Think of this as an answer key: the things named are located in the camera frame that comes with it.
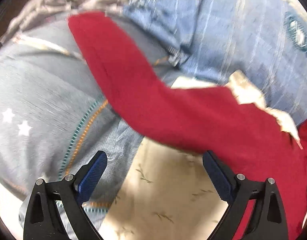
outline metal screw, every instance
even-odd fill
[[[72,174],[68,174],[65,178],[66,181],[70,181],[73,179],[73,175]]]
[[[244,180],[245,178],[246,178],[245,175],[243,175],[241,173],[237,174],[237,179]]]
[[[268,178],[268,182],[269,182],[270,184],[275,184],[275,180],[274,180],[273,178]]]
[[[38,179],[37,181],[36,181],[36,184],[39,186],[39,185],[41,185],[43,183],[43,179]]]

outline red garment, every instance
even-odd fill
[[[104,14],[72,16],[68,24],[109,103],[134,130],[184,150],[213,150],[233,172],[250,180],[273,177],[289,239],[296,239],[307,211],[307,121],[299,131],[301,150],[274,117],[254,104],[239,105],[226,87],[166,87],[133,40]],[[244,216],[234,239],[241,237],[248,218]]]

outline beige fabric with leaf print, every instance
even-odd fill
[[[213,86],[179,77],[172,88]],[[267,109],[262,92],[241,71],[233,73],[226,86],[239,103],[254,103],[274,113],[282,130],[299,139],[291,117]],[[193,156],[144,138],[99,232],[110,240],[205,240],[227,206],[209,179],[201,155]]]

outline star print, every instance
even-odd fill
[[[19,133],[18,135],[25,135],[29,136],[29,130],[32,128],[28,125],[27,121],[23,121],[22,124],[18,124],[19,127]]]
[[[15,116],[15,114],[12,113],[12,110],[10,108],[8,108],[2,114],[3,114],[2,122],[7,122],[7,123],[11,123],[12,122],[12,118]]]

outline blue gripper pad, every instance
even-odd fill
[[[203,154],[203,165],[220,198],[229,205],[232,204],[235,199],[233,196],[234,189],[220,166],[208,151]]]
[[[107,155],[105,152],[102,152],[78,185],[76,200],[79,205],[90,199],[92,192],[107,167],[107,162]]]

